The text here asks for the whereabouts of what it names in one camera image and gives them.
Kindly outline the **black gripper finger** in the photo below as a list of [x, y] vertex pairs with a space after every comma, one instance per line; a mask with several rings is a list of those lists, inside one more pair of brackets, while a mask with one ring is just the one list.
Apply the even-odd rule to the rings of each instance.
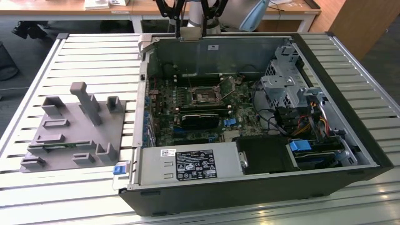
[[219, 17], [223, 15], [228, 0], [201, 0], [203, 21], [201, 21], [201, 36], [220, 34]]
[[175, 21], [175, 37], [180, 38], [181, 20], [184, 14], [185, 0], [175, 0], [172, 7], [165, 0], [155, 0], [160, 15]]

